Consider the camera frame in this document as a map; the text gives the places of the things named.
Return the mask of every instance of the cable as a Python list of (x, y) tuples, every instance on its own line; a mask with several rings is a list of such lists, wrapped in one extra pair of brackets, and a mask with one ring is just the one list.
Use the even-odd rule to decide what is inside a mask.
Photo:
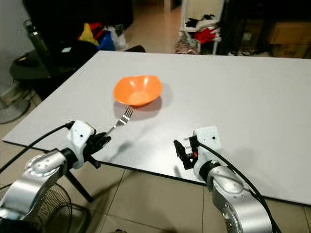
[(245, 180), (245, 182), (252, 188), (252, 190), (255, 193), (252, 193), (253, 195), (256, 194), (255, 198), (263, 205), (264, 209), (266, 210), (271, 224), (272, 224), (272, 230), (274, 233), (281, 233), (280, 228), (278, 227), (277, 223), (275, 222), (275, 220), (273, 219), (271, 212), (269, 210), (269, 207), (265, 201), (265, 199), (263, 198), (263, 196), (260, 194), (260, 192), (256, 189), (256, 187), (252, 184), (252, 182), (243, 175), (243, 173), (241, 173), (235, 166), (233, 166), (233, 164), (231, 164), (228, 160), (226, 160), (223, 156), (221, 156), (219, 153), (217, 153), (216, 151), (214, 151), (213, 149), (209, 148), (208, 146), (202, 144), (201, 142), (197, 141), (198, 145), (203, 147), (204, 149), (208, 150), (209, 152), (211, 152), (212, 154), (214, 154), (215, 156), (217, 156), (219, 159), (221, 159), (222, 161), (224, 161), (228, 168), (230, 168), (231, 170), (235, 171), (243, 180)]
[(20, 153), (15, 155), (9, 162), (7, 162), (3, 167), (0, 168), (0, 174), (3, 173), (4, 170), (6, 170), (16, 159), (18, 159), (22, 154), (24, 154), (27, 150), (31, 149), (35, 144), (37, 144), (39, 141), (43, 140), (47, 136), (50, 136), (51, 134), (55, 133), (56, 131), (61, 130), (62, 128), (70, 129), (72, 125), (74, 124), (74, 121), (71, 121), (70, 123), (64, 124), (62, 126), (57, 127), (56, 129), (46, 133), (42, 137), (38, 138), (36, 141), (32, 142), (30, 145), (25, 147)]

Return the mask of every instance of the orange bowl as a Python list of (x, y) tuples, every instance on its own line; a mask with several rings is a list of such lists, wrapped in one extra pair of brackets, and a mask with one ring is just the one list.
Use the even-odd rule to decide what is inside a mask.
[(116, 101), (132, 106), (143, 106), (154, 101), (162, 92), (157, 76), (137, 75), (123, 77), (113, 90)]

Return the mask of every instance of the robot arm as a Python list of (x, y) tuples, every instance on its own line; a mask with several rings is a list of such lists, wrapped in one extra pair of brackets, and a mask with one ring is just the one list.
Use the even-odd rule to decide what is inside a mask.
[(186, 154), (183, 145), (174, 141), (177, 156), (185, 169), (193, 168), (195, 176), (207, 184), (213, 204), (222, 213), (229, 233), (272, 233), (272, 224), (265, 208), (252, 194), (246, 183), (229, 169), (223, 161), (198, 142), (207, 142), (215, 150), (220, 148), (216, 140), (216, 127), (194, 131), (190, 137), (192, 153)]
[(105, 146), (110, 137), (83, 121), (75, 121), (67, 134), (68, 147), (51, 150), (32, 158), (25, 172), (10, 186), (0, 200), (0, 217), (30, 221), (40, 208), (45, 193), (71, 168), (78, 169), (89, 161), (96, 168), (100, 163), (91, 155)]

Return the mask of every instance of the silver fork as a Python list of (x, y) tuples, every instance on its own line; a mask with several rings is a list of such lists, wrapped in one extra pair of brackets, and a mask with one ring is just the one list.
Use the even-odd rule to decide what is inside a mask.
[(128, 105), (123, 116), (121, 116), (117, 123), (104, 136), (107, 137), (118, 126), (126, 125), (126, 123), (130, 120), (132, 114), (133, 109), (131, 108), (131, 106)]

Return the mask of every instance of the tile floor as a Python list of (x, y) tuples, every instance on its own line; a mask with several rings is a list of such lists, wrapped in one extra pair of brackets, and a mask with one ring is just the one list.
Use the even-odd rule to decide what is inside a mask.
[[(147, 52), (171, 53), (180, 23), (180, 8), (162, 13), (162, 6), (135, 7), (134, 23), (126, 31), (129, 47), (143, 45)], [(3, 138), (22, 118), (0, 125)], [(21, 148), (0, 141), (0, 166)], [(31, 150), (0, 176), (0, 186), (13, 182), (25, 163), (39, 154)], [(208, 190), (199, 185), (163, 177), (102, 166), (96, 170), (86, 163), (72, 171), (95, 197), (88, 203), (66, 178), (61, 184), (73, 203), (91, 210), (88, 233), (110, 233), (123, 229), (128, 233), (224, 233), (222, 215), (212, 204)], [(311, 207), (269, 200), (268, 205), (283, 233), (311, 233)]]

